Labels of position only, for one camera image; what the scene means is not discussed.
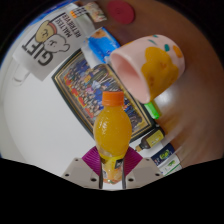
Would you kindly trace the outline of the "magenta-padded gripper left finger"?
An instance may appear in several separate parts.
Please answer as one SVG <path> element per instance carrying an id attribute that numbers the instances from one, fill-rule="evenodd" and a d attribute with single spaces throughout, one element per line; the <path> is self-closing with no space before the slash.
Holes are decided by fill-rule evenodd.
<path id="1" fill-rule="evenodd" d="M 103 174 L 97 148 L 91 148 L 82 158 L 74 158 L 62 177 L 84 188 L 101 189 Z"/>

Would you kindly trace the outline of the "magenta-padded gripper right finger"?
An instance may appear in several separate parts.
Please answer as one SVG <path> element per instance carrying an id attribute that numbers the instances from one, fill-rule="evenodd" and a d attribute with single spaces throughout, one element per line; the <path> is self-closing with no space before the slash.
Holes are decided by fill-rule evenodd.
<path id="1" fill-rule="evenodd" d="M 123 160 L 123 189 L 140 188 L 162 177 L 163 174 L 151 158 L 143 158 L 133 148 L 128 148 Z"/>

